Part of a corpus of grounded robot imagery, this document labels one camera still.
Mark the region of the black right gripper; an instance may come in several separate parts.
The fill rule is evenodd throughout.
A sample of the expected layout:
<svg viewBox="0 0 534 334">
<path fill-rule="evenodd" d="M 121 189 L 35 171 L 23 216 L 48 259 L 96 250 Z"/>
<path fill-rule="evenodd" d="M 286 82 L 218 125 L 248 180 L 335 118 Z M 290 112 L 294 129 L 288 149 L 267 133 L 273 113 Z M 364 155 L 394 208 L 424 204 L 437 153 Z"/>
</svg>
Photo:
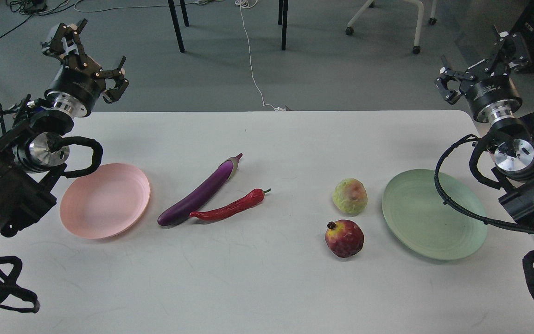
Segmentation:
<svg viewBox="0 0 534 334">
<path fill-rule="evenodd" d="M 496 26 L 493 28 L 496 40 L 487 59 L 458 71 L 453 69 L 445 55 L 441 55 L 442 66 L 436 78 L 436 87 L 443 100 L 454 105 L 465 97 L 473 120 L 480 123 L 492 122 L 490 114 L 498 108 L 505 107 L 511 112 L 519 110 L 522 98 L 511 78 L 496 76 L 508 76 L 512 70 L 532 66 L 531 55 L 521 34 L 499 32 Z M 490 77 L 482 79 L 482 74 Z"/>
</svg>

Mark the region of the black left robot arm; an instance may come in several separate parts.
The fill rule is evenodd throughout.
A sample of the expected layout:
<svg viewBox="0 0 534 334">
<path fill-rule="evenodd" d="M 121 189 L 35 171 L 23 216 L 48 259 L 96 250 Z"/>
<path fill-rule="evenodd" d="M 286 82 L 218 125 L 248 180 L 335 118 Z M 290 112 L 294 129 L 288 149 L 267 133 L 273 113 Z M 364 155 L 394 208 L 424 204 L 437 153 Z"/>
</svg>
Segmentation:
<svg viewBox="0 0 534 334">
<path fill-rule="evenodd" d="M 27 95 L 8 109 L 0 105 L 0 237 L 13 237 L 48 213 L 60 178 L 83 177 L 101 165 L 102 145 L 69 133 L 75 118 L 89 116 L 99 98 L 118 101 L 129 82 L 125 57 L 104 70 L 87 55 L 80 38 L 87 22 L 60 23 L 42 43 L 42 53 L 61 64 L 43 98 Z M 0 308 L 36 313 L 38 296 L 17 283 L 22 268 L 18 257 L 0 257 Z"/>
</svg>

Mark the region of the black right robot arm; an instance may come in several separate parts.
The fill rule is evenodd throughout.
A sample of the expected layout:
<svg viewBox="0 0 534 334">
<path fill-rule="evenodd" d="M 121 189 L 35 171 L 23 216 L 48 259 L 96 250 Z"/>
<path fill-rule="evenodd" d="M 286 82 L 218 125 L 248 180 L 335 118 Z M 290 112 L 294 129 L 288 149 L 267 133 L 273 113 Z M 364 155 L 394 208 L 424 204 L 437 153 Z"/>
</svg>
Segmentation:
<svg viewBox="0 0 534 334">
<path fill-rule="evenodd" d="M 472 120 L 487 123 L 488 132 L 478 137 L 467 135 L 452 144 L 439 158 L 434 169 L 434 185 L 443 203 L 483 224 L 534 235 L 534 113 L 516 117 L 522 105 L 510 72 L 525 68 L 532 61 L 526 42 L 519 33 L 496 32 L 489 57 L 466 70 L 454 70 L 445 56 L 436 78 L 443 99 L 455 104 L 465 98 Z M 504 190 L 498 201 L 512 218 L 505 222 L 473 213 L 452 199 L 441 186 L 439 170 L 458 146 L 473 143 L 469 171 L 477 182 Z M 526 286 L 534 300 L 534 250 L 522 260 Z"/>
</svg>

